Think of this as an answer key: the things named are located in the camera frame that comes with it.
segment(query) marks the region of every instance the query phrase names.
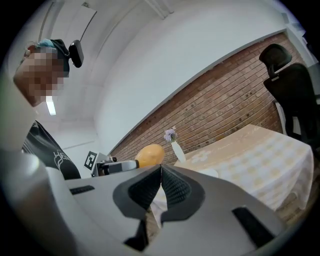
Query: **beige patterned tablecloth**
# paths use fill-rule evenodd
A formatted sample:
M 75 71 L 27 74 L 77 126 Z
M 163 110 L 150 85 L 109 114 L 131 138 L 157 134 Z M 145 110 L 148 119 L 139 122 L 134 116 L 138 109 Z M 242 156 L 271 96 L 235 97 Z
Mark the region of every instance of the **beige patterned tablecloth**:
M 299 208 L 307 205 L 314 171 L 311 147 L 281 133 L 249 124 L 185 157 L 186 162 L 174 166 L 216 171 L 218 178 L 238 185 L 273 210 L 290 193 L 296 194 Z M 166 202 L 160 187 L 151 204 L 158 223 Z

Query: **black office chair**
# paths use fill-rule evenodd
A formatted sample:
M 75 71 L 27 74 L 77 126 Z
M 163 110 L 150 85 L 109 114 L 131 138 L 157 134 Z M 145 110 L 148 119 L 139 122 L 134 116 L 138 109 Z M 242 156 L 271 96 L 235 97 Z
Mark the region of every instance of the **black office chair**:
M 294 63 L 283 70 L 292 59 L 281 45 L 271 44 L 260 54 L 259 60 L 266 65 L 269 78 L 264 86 L 283 108 L 285 130 L 288 136 L 311 146 L 314 156 L 320 161 L 320 111 L 307 68 Z M 293 117 L 297 117 L 301 135 L 293 132 Z

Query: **small white vase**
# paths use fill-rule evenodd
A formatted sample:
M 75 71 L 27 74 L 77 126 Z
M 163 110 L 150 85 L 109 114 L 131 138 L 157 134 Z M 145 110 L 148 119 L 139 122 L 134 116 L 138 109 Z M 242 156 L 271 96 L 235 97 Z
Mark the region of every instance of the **small white vase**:
M 181 163 L 186 161 L 186 156 L 177 142 L 171 142 L 172 149 Z

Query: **chair headrest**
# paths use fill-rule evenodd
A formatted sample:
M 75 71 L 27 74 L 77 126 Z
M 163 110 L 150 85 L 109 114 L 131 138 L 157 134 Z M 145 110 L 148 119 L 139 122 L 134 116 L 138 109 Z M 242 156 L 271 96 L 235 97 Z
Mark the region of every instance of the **chair headrest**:
M 270 78 L 276 77 L 275 72 L 287 65 L 291 59 L 291 54 L 276 43 L 267 46 L 259 56 L 259 60 L 266 65 Z

